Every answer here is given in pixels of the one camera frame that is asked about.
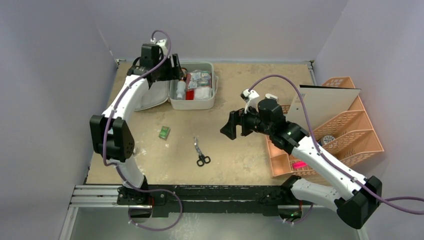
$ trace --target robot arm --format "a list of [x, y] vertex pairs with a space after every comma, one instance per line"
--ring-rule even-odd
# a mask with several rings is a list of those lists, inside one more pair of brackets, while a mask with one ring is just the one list
[[[321, 152], [315, 148], [308, 132], [298, 124], [286, 121], [283, 109], [275, 99], [263, 99], [257, 103], [259, 95], [253, 90], [251, 92], [244, 91], [241, 97], [247, 102], [246, 108], [231, 111], [227, 124], [220, 132], [234, 140], [237, 135], [236, 126], [240, 125], [242, 136], [247, 136], [252, 132], [268, 135], [276, 147], [307, 163], [333, 186], [315, 184], [292, 175], [282, 185], [286, 189], [286, 194], [298, 200], [309, 201], [329, 208], [337, 212], [346, 224], [360, 229], [380, 205], [380, 202], [325, 161]], [[325, 149], [321, 148], [320, 151], [331, 163], [348, 172], [360, 183], [381, 196], [382, 183], [378, 178], [375, 176], [366, 178], [341, 163]]]
[[[93, 115], [90, 119], [94, 152], [103, 155], [103, 138], [107, 131], [105, 158], [108, 160], [108, 164], [118, 166], [125, 179], [139, 189], [143, 184], [147, 185], [147, 181], [137, 167], [133, 156], [135, 142], [127, 121], [154, 82], [178, 80], [184, 76], [178, 55], [173, 54], [159, 68], [141, 78], [168, 55], [167, 43], [167, 39], [162, 39], [152, 40], [151, 44], [143, 44], [141, 56], [128, 70], [124, 85], [115, 100], [102, 115]], [[111, 115], [110, 128], [106, 129]], [[131, 188], [127, 182], [124, 182], [123, 185], [128, 189]]]

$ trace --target white wall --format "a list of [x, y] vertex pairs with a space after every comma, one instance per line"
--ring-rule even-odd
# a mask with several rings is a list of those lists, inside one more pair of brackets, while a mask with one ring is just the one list
[[0, 239], [58, 239], [115, 63], [83, 0], [0, 4]]
[[135, 59], [155, 29], [181, 59], [309, 61], [348, 0], [86, 0], [116, 58]]
[[[383, 196], [424, 197], [424, 2], [350, 0], [315, 62], [319, 83], [351, 76], [385, 154], [357, 167]], [[397, 202], [424, 209], [424, 204]], [[422, 240], [424, 216], [382, 205], [367, 222], [373, 240]]]

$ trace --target white plastic container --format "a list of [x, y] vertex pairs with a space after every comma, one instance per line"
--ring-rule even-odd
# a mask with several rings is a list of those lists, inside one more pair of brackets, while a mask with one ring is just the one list
[[204, 110], [214, 106], [215, 95], [218, 90], [218, 77], [215, 76], [214, 66], [207, 61], [181, 62], [181, 67], [190, 73], [194, 70], [211, 72], [212, 97], [206, 100], [177, 100], [176, 90], [179, 80], [155, 82], [148, 92], [142, 97], [136, 111], [146, 110], [170, 101], [175, 110]]

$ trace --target small green box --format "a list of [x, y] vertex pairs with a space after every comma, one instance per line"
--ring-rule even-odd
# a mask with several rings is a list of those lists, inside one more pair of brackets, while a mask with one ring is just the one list
[[170, 134], [171, 128], [167, 126], [162, 126], [162, 129], [159, 132], [159, 138], [161, 139], [167, 139], [168, 135]]

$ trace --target beige tabletop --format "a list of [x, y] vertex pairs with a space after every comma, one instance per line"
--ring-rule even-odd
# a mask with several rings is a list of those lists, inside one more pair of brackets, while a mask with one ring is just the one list
[[[130, 63], [122, 63], [116, 74], [109, 103], [124, 84]], [[134, 112], [129, 127], [138, 151], [135, 160], [149, 184], [170, 185], [280, 185], [288, 175], [273, 178], [265, 136], [252, 133], [228, 139], [220, 129], [229, 112], [243, 108], [240, 93], [259, 78], [281, 74], [296, 85], [312, 85], [306, 64], [237, 64], [214, 63], [219, 76], [213, 108], [208, 110], [174, 110], [169, 102]], [[290, 104], [295, 91], [282, 79], [269, 78], [255, 87], [264, 97], [278, 96], [280, 104]], [[167, 140], [159, 138], [162, 126], [170, 127]], [[198, 167], [193, 137], [211, 163]], [[99, 154], [93, 154], [87, 184], [120, 184], [113, 167], [105, 167]]]

